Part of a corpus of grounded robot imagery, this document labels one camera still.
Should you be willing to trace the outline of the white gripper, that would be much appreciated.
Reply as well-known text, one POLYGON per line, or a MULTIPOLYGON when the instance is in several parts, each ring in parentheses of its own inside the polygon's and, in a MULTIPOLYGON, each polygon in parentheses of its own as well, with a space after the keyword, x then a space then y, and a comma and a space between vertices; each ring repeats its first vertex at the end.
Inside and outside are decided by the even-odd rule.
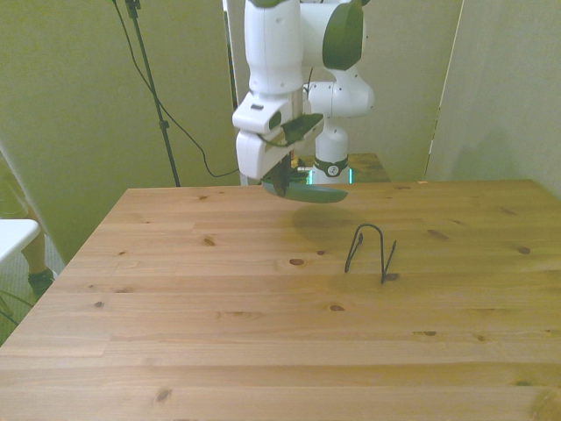
POLYGON ((292 146, 269 145, 255 133, 240 131, 236 138, 240 173, 252 179, 262 179, 271 170, 271 183, 277 196, 286 195, 289 178, 302 178, 300 158, 292 150, 292 146), (282 161, 289 153, 290 170, 289 162, 282 161))

